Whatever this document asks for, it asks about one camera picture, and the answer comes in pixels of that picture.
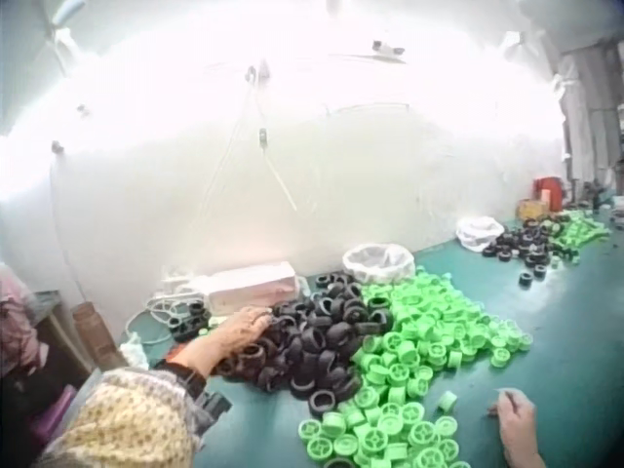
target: worker's arm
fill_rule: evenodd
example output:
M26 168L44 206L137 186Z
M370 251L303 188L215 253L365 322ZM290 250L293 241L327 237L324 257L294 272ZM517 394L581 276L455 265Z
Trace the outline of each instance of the worker's arm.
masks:
M535 405L516 389L503 389L489 409L500 422L500 440L511 468L546 468L537 450Z
M173 362L208 377L221 359L256 341L268 324L266 309L244 309L191 341ZM190 466L206 420L202 411L170 371L106 372L37 467Z

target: brown bottle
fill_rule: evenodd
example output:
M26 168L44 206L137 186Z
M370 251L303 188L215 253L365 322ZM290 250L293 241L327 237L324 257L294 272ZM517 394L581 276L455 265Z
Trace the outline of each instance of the brown bottle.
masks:
M71 309L74 327L96 365L103 371L127 366L115 341L91 302L83 302Z

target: pink clothing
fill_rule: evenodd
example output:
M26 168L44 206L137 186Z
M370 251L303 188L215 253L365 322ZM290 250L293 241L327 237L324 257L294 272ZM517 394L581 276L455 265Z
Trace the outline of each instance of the pink clothing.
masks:
M48 345L37 339L37 330L28 322L26 300L28 288L11 269L0 263L0 344L1 373L20 367L41 368L48 356Z

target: hand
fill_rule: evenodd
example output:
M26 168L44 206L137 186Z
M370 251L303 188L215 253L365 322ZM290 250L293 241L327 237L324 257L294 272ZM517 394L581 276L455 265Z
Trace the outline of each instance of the hand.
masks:
M208 337L219 346L222 357L227 358L260 338L269 326L270 312L266 307L244 307L231 315Z
M516 389L502 389L498 402L488 409L498 415L500 439L512 468L545 468L537 451L535 405Z
M270 322L270 309L245 307L232 314L215 330L192 340L171 359L208 378L222 360L255 342Z

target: green work table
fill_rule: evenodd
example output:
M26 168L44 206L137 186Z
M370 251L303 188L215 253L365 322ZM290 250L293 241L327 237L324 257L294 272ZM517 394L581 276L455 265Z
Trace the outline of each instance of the green work table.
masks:
M457 394L459 458L473 468L506 466L498 423L486 412L497 388L518 387L538 407L539 446L549 467L599 465L624 430L624 233L583 248L580 265L549 268L528 291L518 286L520 262L484 258L456 242L417 253L416 263L436 274L450 272L455 286L488 313L515 320L534 337L531 350L517 353L503 370L481 359L435 378L422 402L425 418L439 415L435 405L444 391ZM156 337L153 321L141 320L134 328L144 339ZM160 358L170 346L152 346L148 355ZM310 417L306 402L220 378L209 389L233 407L207 433L195 466L318 466L297 436L299 422Z

